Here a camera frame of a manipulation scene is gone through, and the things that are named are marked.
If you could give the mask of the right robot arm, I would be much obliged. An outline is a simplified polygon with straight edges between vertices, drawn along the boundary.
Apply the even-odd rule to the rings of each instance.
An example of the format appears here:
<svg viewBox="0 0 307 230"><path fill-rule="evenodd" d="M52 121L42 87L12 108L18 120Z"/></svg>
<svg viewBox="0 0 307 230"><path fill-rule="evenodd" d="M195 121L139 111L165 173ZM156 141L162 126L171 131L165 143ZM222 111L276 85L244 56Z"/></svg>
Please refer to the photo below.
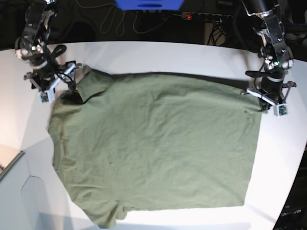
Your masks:
<svg viewBox="0 0 307 230"><path fill-rule="evenodd" d="M16 56L27 63L32 72L24 75L32 89L40 92L51 89L51 85L59 80L67 84L70 90L76 90L74 71L80 67L75 61L63 65L56 60L67 50L65 45L57 45L53 51L47 47L51 34L50 23L56 17L57 2L55 0L35 0L25 14L25 27L21 37L16 39Z"/></svg>

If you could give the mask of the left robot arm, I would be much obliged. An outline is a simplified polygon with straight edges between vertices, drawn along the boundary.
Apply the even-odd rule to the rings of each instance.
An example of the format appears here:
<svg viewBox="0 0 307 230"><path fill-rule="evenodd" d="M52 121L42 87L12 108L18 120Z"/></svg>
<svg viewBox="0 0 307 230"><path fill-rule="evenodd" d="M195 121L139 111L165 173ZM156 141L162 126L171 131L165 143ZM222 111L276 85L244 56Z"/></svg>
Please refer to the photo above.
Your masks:
<svg viewBox="0 0 307 230"><path fill-rule="evenodd" d="M262 69L246 71L246 75L254 79L254 86L248 87L242 94L257 97L261 111L272 108L277 117L287 115L286 98L296 84L292 81L284 83L294 58L284 39L284 26L276 13L279 4L275 0L243 0L242 4L248 16L262 20L255 33L262 40L260 56L263 58Z"/></svg>

